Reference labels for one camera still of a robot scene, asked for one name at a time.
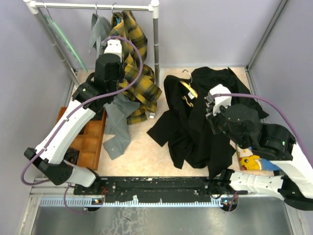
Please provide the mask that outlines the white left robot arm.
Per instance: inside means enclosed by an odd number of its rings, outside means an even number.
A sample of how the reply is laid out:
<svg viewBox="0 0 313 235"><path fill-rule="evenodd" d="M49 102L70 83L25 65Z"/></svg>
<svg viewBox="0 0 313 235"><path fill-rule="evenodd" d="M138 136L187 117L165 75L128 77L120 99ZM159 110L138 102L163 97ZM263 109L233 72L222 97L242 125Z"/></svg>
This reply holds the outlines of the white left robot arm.
<svg viewBox="0 0 313 235"><path fill-rule="evenodd" d="M123 63L119 55L100 55L94 73L74 92L52 131L35 148L25 150L24 156L53 184L78 184L91 194L101 190L102 183L92 170L71 164L64 157L83 127L103 111L105 104L113 101L123 77Z"/></svg>

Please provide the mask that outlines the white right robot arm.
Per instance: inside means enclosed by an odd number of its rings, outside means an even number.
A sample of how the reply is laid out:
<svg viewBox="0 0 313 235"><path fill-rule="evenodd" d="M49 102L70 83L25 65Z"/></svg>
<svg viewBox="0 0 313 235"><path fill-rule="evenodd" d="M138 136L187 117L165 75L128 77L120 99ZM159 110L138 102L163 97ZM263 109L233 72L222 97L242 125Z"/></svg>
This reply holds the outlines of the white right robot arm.
<svg viewBox="0 0 313 235"><path fill-rule="evenodd" d="M206 106L213 133L222 133L240 148L250 148L261 159L276 165L283 175L260 176L223 170L219 190L265 194L302 211L313 209L313 168L294 135L279 124L261 123L258 112L243 104Z"/></svg>

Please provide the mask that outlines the yellow hanger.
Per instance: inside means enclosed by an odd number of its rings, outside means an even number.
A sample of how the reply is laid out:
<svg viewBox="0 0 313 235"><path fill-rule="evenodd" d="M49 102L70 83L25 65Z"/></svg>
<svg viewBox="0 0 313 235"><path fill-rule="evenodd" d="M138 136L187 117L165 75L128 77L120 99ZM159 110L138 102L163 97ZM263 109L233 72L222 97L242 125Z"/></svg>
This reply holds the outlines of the yellow hanger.
<svg viewBox="0 0 313 235"><path fill-rule="evenodd" d="M186 102L186 104L190 107L194 107L193 101L198 97L198 93L191 87L191 83L193 82L193 78L191 73L184 69L182 73L187 73L189 75L188 79L181 79L180 83L184 87L185 91L187 92L187 95L183 95L182 99Z"/></svg>

